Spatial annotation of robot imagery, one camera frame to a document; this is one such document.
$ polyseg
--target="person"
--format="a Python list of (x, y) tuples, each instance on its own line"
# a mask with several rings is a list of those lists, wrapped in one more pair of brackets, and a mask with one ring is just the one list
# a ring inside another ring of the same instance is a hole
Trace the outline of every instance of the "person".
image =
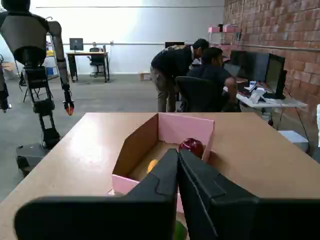
[(202, 57), (209, 42), (198, 39), (191, 46), (170, 46), (158, 53), (151, 62), (150, 76), (158, 92), (158, 112), (176, 111), (175, 78), (185, 76), (194, 59)]
[(216, 88), (212, 93), (215, 99), (212, 103), (213, 112), (238, 111), (237, 82), (235, 78), (224, 69), (223, 51), (217, 47), (208, 48), (202, 55), (202, 65), (193, 68), (188, 77), (214, 81)]

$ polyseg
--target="concrete floor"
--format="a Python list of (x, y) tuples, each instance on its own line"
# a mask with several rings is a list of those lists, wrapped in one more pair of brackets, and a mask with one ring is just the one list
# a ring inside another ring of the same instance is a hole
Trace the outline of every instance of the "concrete floor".
[[(156, 112), (157, 92), (154, 85), (149, 81), (140, 82), (139, 79), (136, 75), (118, 75), (105, 84), (103, 78), (80, 77), (78, 83), (71, 84), (75, 100), (75, 110), (71, 117), (63, 107), (64, 96), (59, 80), (50, 81), (55, 102), (53, 117), (57, 130), (62, 136), (65, 135), (87, 112)], [(20, 91), (17, 80), (8, 81), (7, 85), (12, 109), (7, 113), (0, 112), (0, 202), (23, 179), (16, 164), (16, 147), (41, 141), (40, 123), (38, 116), (33, 113), (30, 99), (27, 97), (23, 103), (24, 92)], [(280, 130), (287, 129), (304, 135), (298, 121), (284, 117)], [(312, 140), (311, 145), (314, 146), (317, 129), (311, 126), (307, 131)]]

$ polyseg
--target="red apple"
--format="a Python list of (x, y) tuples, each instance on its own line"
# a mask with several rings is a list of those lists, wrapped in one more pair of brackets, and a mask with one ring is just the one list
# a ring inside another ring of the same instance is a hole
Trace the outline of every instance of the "red apple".
[(179, 151), (181, 149), (186, 149), (189, 152), (192, 152), (198, 158), (202, 158), (202, 155), (205, 151), (204, 145), (199, 140), (194, 138), (185, 139), (179, 146)]

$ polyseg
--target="white wall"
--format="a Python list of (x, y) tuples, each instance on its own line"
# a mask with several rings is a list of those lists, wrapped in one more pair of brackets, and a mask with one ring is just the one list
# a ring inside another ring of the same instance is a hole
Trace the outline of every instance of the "white wall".
[[(139, 73), (149, 71), (164, 42), (207, 39), (208, 26), (223, 22), (223, 6), (223, 0), (33, 0), (31, 10), (61, 24), (64, 44), (69, 38), (83, 38), (85, 43), (114, 41), (112, 47), (107, 45), (107, 50), (112, 48), (111, 73)], [(3, 52), (9, 58), (8, 51)], [(77, 57), (77, 68), (80, 74), (93, 71), (85, 56)]]

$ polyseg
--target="cardboard box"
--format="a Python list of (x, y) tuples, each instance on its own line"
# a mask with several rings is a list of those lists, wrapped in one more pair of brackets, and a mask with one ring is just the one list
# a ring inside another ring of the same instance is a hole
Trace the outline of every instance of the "cardboard box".
[(13, 71), (16, 68), (14, 62), (3, 62), (2, 63), (2, 67), (3, 67), (4, 70), (10, 71), (10, 72)]
[(141, 72), (140, 73), (140, 81), (151, 81), (150, 72)]
[[(172, 113), (156, 114), (124, 141), (112, 173), (114, 192), (127, 194), (148, 174), (148, 165), (153, 159), (160, 160), (168, 149), (178, 149), (187, 138), (202, 142), (205, 146), (202, 160), (207, 162), (214, 129), (213, 120)], [(177, 211), (183, 213), (180, 195)]]

